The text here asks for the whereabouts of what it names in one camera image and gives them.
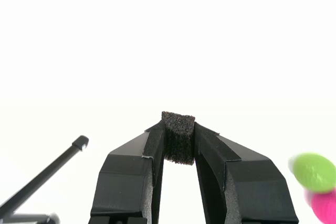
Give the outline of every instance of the gray foam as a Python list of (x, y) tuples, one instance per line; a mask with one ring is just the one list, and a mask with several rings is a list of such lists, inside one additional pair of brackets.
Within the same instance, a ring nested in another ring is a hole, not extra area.
[(226, 219), (224, 224), (242, 224), (239, 213), (238, 196), (236, 194), (235, 183), (229, 171), (226, 171), (225, 199), (227, 206)]
[(194, 132), (195, 117), (191, 115), (179, 115), (163, 111), (162, 120), (166, 128), (177, 135), (191, 136)]

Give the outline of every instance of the green toy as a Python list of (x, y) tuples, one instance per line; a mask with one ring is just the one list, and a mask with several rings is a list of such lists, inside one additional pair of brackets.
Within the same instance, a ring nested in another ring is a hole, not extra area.
[(336, 186), (336, 167), (319, 154), (299, 155), (293, 162), (293, 173), (303, 187), (314, 193), (329, 193)]

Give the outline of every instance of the white surface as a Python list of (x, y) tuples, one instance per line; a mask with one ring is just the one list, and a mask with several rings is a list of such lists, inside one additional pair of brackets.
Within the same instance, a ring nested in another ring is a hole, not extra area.
[[(166, 110), (270, 157), (300, 223), (319, 223), (287, 163), (336, 162), (335, 3), (0, 0), (0, 202), (84, 134), (19, 211), (88, 223), (106, 155)], [(195, 166), (165, 163), (165, 223), (205, 223)]]

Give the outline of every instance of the pink toy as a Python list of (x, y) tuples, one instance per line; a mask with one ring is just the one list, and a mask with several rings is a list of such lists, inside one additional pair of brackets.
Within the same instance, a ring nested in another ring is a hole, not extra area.
[(336, 223), (336, 190), (328, 194), (315, 194), (311, 207), (315, 215), (324, 224)]

